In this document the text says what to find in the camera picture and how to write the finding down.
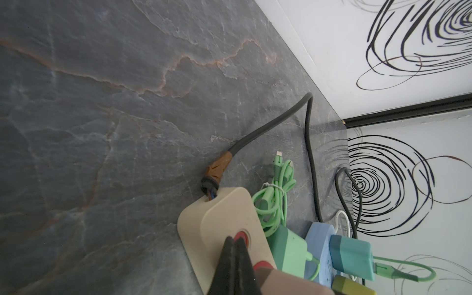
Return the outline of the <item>green USB charger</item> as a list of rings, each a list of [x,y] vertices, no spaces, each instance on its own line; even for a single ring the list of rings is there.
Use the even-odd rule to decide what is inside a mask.
[[[307,261],[306,241],[283,225],[267,241],[277,269],[303,279]]]

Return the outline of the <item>yellow USB charger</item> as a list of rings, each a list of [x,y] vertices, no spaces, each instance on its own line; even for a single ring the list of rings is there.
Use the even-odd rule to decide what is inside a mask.
[[[335,276],[331,288],[343,295],[377,295],[374,290],[340,275]]]

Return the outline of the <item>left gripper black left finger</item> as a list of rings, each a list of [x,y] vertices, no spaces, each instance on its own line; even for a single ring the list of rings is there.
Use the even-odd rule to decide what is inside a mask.
[[[234,295],[236,293],[236,244],[227,237],[220,254],[207,295]]]

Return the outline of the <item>blue power strip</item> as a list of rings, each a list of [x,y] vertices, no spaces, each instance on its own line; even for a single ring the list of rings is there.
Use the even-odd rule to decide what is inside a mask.
[[[329,242],[335,233],[331,224],[313,222],[305,238],[307,251],[320,261],[320,271],[314,282],[328,288],[331,287],[336,274],[329,251]]]

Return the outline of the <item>dark teal USB charger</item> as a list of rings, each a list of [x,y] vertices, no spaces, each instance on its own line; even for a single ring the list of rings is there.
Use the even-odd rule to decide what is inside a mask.
[[[332,235],[329,251],[333,267],[344,274],[374,281],[374,257],[370,243],[346,236]]]

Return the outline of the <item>beige power strip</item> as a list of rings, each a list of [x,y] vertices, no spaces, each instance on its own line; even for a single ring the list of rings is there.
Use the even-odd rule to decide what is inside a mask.
[[[277,268],[245,188],[221,188],[212,200],[204,195],[181,212],[177,229],[204,294],[210,289],[227,237],[243,239],[253,267]]]

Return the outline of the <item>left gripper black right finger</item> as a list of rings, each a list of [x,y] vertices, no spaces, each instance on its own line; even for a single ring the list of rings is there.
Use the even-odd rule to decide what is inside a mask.
[[[235,295],[261,295],[261,290],[256,282],[253,265],[243,238],[235,241]]]

